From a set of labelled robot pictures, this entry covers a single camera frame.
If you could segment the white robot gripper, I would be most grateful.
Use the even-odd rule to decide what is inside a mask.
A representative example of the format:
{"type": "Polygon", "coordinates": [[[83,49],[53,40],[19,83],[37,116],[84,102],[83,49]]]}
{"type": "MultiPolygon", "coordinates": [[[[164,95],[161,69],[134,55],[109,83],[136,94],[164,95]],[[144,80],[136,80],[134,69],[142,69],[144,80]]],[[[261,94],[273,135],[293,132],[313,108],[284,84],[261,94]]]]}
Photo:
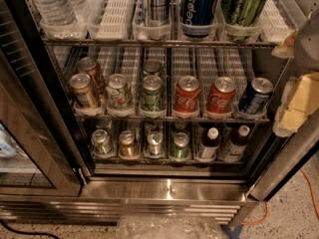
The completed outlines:
{"type": "MultiPolygon", "coordinates": [[[[294,58],[297,65],[319,71],[319,7],[315,7],[299,31],[294,30],[271,55],[294,58]]],[[[291,77],[285,85],[272,130],[279,137],[291,136],[318,109],[319,73],[291,77]]]]}

